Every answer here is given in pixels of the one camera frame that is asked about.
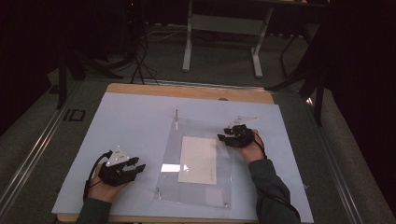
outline white table leg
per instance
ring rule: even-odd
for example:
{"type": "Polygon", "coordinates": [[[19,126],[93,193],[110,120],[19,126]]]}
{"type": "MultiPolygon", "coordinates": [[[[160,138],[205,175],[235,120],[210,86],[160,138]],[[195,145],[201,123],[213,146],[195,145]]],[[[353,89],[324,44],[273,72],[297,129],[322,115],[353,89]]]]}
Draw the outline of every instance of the white table leg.
{"type": "Polygon", "coordinates": [[[183,59],[183,72],[190,71],[190,61],[191,61],[191,20],[192,20],[192,0],[189,1],[189,17],[187,18],[187,43],[186,48],[184,50],[184,59],[183,59]]]}
{"type": "Polygon", "coordinates": [[[260,64],[259,51],[260,48],[262,47],[262,41],[264,40],[265,32],[267,31],[273,10],[274,9],[272,7],[268,8],[265,21],[262,22],[262,28],[259,34],[259,42],[257,43],[256,48],[251,49],[251,57],[253,59],[254,73],[257,78],[262,78],[262,66],[260,64]]]}

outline white paper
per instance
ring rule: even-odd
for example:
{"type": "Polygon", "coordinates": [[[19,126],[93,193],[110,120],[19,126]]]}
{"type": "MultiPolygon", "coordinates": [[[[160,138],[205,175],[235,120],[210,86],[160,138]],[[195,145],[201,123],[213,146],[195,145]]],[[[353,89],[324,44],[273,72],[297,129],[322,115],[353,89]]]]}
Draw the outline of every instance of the white paper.
{"type": "Polygon", "coordinates": [[[178,182],[217,184],[216,139],[183,136],[178,182]]]}

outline dark background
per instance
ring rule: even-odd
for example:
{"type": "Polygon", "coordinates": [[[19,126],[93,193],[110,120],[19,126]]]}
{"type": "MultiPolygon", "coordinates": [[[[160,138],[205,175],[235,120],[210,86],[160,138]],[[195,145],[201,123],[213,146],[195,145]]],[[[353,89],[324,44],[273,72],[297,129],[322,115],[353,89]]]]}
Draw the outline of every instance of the dark background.
{"type": "MultiPolygon", "coordinates": [[[[0,134],[50,88],[47,73],[58,67],[60,45],[65,39],[73,40],[77,48],[92,57],[101,56],[107,34],[117,32],[114,24],[120,15],[113,8],[111,19],[104,17],[99,24],[107,33],[98,33],[92,6],[98,10],[103,7],[97,0],[92,2],[1,1],[0,134]],[[92,41],[92,36],[101,36],[100,41],[92,41]]],[[[202,3],[198,10],[210,13],[213,8],[221,8],[210,4],[202,3]]],[[[145,5],[149,23],[186,24],[187,1],[150,0],[145,5]]],[[[311,51],[320,52],[320,57],[310,56],[308,51],[304,60],[330,66],[326,88],[332,91],[395,214],[396,3],[348,0],[334,1],[333,6],[335,10],[326,17],[296,8],[276,8],[269,31],[285,36],[299,34],[299,24],[323,21],[310,46],[311,51]]],[[[233,11],[227,8],[216,12],[226,15],[233,11]]],[[[254,4],[246,8],[250,12],[247,17],[262,16],[254,4]]]]}

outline sleeve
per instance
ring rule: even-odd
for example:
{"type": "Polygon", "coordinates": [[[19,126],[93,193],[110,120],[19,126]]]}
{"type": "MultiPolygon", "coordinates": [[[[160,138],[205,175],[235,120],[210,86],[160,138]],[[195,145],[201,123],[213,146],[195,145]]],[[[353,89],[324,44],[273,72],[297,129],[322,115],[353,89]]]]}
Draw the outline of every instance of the sleeve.
{"type": "MultiPolygon", "coordinates": [[[[253,161],[248,165],[251,179],[257,189],[290,202],[290,192],[270,160],[253,161]]],[[[256,213],[260,223],[300,223],[297,216],[284,204],[258,193],[256,213]]]]}
{"type": "Polygon", "coordinates": [[[111,203],[87,198],[81,208],[77,224],[106,224],[110,214],[111,203]]]}

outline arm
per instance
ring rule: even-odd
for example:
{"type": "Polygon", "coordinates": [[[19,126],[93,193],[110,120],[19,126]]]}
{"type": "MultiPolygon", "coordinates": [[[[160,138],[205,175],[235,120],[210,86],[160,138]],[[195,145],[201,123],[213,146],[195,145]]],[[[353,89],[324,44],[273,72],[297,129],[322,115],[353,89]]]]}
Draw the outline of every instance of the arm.
{"type": "Polygon", "coordinates": [[[95,176],[91,180],[88,198],[84,201],[76,222],[77,224],[106,224],[110,214],[111,204],[119,192],[127,185],[112,187],[103,183],[98,176],[101,166],[96,166],[95,176]]]}
{"type": "MultiPolygon", "coordinates": [[[[255,133],[255,140],[263,146],[263,142],[255,133]]],[[[251,179],[256,189],[261,189],[267,194],[274,195],[289,203],[290,192],[288,187],[276,175],[276,170],[270,160],[265,159],[264,152],[255,143],[247,147],[235,148],[248,163],[251,179]]],[[[256,213],[260,223],[300,223],[297,216],[284,204],[276,202],[258,191],[256,213]]]]}

